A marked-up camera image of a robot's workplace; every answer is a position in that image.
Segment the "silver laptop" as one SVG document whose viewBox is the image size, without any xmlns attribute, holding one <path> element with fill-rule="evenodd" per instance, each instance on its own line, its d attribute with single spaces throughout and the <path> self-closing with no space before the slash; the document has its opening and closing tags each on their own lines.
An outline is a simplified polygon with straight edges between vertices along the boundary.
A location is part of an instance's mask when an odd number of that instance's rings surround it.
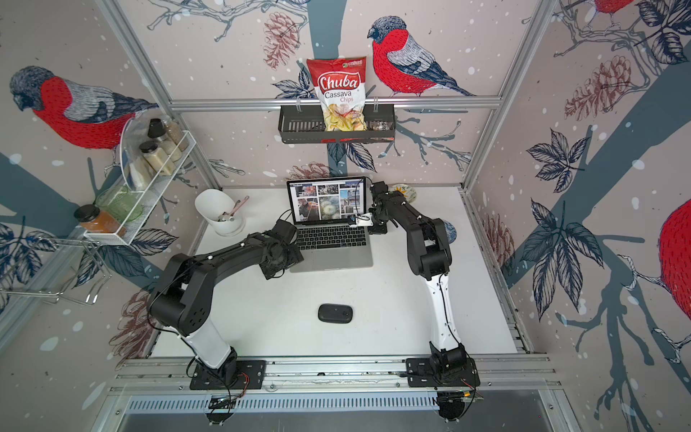
<svg viewBox="0 0 691 432">
<path fill-rule="evenodd" d="M 374 265 L 364 176 L 291 180 L 286 187 L 303 256 L 293 273 Z"/>
</svg>

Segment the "black wireless mouse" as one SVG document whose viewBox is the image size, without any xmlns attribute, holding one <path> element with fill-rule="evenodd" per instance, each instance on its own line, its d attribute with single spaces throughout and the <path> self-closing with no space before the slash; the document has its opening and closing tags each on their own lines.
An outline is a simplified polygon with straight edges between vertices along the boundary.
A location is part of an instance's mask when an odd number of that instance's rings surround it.
<svg viewBox="0 0 691 432">
<path fill-rule="evenodd" d="M 324 303 L 318 309 L 318 319 L 333 324 L 347 324 L 354 318 L 354 310 L 344 304 Z"/>
</svg>

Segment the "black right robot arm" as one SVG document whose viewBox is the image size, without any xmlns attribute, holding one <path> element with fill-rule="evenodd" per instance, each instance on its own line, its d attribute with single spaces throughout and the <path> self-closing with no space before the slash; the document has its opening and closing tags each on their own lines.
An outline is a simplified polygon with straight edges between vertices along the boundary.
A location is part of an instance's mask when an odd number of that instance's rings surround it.
<svg viewBox="0 0 691 432">
<path fill-rule="evenodd" d="M 442 381 L 470 363 L 455 326 L 449 293 L 449 274 L 453 263 L 446 225 L 413 207 L 403 193 L 391 191 L 383 182 L 370 186 L 372 234 L 385 234 L 388 224 L 406 232 L 407 259 L 412 273 L 424 279 L 428 288 L 434 325 L 430 340 L 430 368 Z"/>
</svg>

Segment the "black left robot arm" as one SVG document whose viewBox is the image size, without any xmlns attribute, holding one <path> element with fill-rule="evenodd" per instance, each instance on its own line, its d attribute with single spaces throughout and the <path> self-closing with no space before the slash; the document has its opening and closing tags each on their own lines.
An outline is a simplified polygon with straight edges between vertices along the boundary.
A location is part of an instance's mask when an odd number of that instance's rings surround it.
<svg viewBox="0 0 691 432">
<path fill-rule="evenodd" d="M 214 290 L 252 266 L 258 266 L 266 280 L 283 276 L 303 261 L 296 237 L 294 225 L 277 220 L 271 230 L 207 255 L 175 255 L 149 297 L 149 316 L 178 334 L 212 371 L 234 374 L 237 353 L 211 321 Z"/>
</svg>

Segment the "yellow flower ceramic bowl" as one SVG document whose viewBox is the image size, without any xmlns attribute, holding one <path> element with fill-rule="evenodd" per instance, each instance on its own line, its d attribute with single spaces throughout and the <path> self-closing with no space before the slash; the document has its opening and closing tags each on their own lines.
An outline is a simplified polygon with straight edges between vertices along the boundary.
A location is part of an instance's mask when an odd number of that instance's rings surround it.
<svg viewBox="0 0 691 432">
<path fill-rule="evenodd" d="M 417 191 L 414 187 L 406 184 L 396 184 L 389 187 L 391 192 L 400 192 L 408 203 L 414 203 L 417 199 Z"/>
</svg>

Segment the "blue patterned ceramic bowl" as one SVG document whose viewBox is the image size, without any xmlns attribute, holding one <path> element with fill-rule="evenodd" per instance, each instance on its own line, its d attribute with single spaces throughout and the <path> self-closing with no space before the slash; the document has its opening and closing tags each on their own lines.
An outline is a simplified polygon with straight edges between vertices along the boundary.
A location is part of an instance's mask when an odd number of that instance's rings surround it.
<svg viewBox="0 0 691 432">
<path fill-rule="evenodd" d="M 450 223 L 450 221 L 444 221 L 444 227 L 446 228 L 449 243 L 453 244 L 457 240 L 457 229 L 452 223 Z"/>
</svg>

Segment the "white utensil holder cup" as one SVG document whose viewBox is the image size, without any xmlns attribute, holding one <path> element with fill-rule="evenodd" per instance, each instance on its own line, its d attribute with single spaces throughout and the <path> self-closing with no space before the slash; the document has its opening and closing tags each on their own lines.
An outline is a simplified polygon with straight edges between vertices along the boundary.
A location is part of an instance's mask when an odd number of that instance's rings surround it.
<svg viewBox="0 0 691 432">
<path fill-rule="evenodd" d="M 230 217 L 236 201 L 225 192 L 207 189 L 198 194 L 194 205 L 197 212 L 219 236 L 234 237 L 245 228 L 245 221 L 239 212 Z"/>
</svg>

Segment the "red cassava chips bag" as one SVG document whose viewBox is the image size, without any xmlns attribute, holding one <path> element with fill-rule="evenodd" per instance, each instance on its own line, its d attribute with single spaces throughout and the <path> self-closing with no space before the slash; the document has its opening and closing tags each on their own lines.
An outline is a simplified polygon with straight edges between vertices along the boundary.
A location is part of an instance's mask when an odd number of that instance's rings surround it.
<svg viewBox="0 0 691 432">
<path fill-rule="evenodd" d="M 326 131 L 365 131 L 366 57 L 308 59 Z"/>
</svg>

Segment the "beige bottle black cap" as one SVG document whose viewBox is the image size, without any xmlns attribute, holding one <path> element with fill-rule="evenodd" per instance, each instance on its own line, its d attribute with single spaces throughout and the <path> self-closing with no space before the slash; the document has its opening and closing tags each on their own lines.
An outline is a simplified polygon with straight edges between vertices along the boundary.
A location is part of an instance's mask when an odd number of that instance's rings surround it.
<svg viewBox="0 0 691 432">
<path fill-rule="evenodd" d="M 151 119 L 148 137 L 154 140 L 173 162 L 182 158 L 186 149 L 184 134 L 172 122 L 165 122 L 160 118 Z"/>
<path fill-rule="evenodd" d="M 142 142 L 139 149 L 145 160 L 159 176 L 174 176 L 175 165 L 171 156 L 154 140 Z"/>
</svg>

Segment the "orange jar with black lid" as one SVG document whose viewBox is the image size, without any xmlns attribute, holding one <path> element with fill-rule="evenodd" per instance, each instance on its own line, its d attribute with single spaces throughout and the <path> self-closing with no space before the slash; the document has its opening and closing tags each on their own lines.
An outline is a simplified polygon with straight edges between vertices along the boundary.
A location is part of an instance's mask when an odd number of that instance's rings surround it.
<svg viewBox="0 0 691 432">
<path fill-rule="evenodd" d="M 92 233 L 117 234 L 123 236 L 126 228 L 105 210 L 94 204 L 82 205 L 73 214 L 78 223 Z"/>
</svg>

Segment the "pink handled utensil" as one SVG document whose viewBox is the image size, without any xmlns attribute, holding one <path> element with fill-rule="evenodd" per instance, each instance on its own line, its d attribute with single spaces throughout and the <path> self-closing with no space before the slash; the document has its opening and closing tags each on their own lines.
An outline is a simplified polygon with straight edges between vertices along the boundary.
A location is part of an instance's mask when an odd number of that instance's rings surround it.
<svg viewBox="0 0 691 432">
<path fill-rule="evenodd" d="M 217 219 L 218 222 L 225 222 L 225 221 L 230 221 L 232 220 L 236 213 L 239 211 L 239 209 L 247 203 L 249 200 L 249 196 L 246 195 L 243 199 L 236 201 L 234 207 L 228 211 L 228 212 L 223 212 Z"/>
</svg>

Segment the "black wall basket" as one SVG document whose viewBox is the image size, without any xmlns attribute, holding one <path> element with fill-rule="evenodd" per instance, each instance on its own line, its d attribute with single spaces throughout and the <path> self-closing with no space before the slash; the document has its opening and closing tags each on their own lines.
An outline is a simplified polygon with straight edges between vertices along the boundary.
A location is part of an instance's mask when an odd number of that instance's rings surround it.
<svg viewBox="0 0 691 432">
<path fill-rule="evenodd" d="M 394 141 L 394 107 L 366 105 L 361 112 L 340 115 L 335 106 L 283 106 L 278 131 L 285 144 L 375 143 Z"/>
</svg>

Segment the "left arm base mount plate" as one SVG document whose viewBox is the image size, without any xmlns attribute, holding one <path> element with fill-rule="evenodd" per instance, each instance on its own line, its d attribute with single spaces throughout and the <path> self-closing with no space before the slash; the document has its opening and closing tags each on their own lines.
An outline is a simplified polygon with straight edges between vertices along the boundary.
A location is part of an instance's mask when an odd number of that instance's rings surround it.
<svg viewBox="0 0 691 432">
<path fill-rule="evenodd" d="M 190 373 L 189 387 L 193 391 L 211 390 L 259 390 L 266 372 L 265 360 L 239 360 L 236 371 L 222 376 L 211 373 L 201 361 L 196 362 L 193 373 Z"/>
</svg>

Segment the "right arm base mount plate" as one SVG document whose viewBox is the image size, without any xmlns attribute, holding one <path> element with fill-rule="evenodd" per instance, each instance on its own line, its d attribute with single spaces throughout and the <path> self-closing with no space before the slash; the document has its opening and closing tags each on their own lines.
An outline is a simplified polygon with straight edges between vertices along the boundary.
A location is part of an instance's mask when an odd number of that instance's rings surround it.
<svg viewBox="0 0 691 432">
<path fill-rule="evenodd" d="M 410 388 L 451 388 L 480 386 L 480 377 L 474 360 L 466 365 L 453 367 L 448 371 L 435 370 L 429 357 L 411 357 L 405 360 L 403 374 Z"/>
</svg>

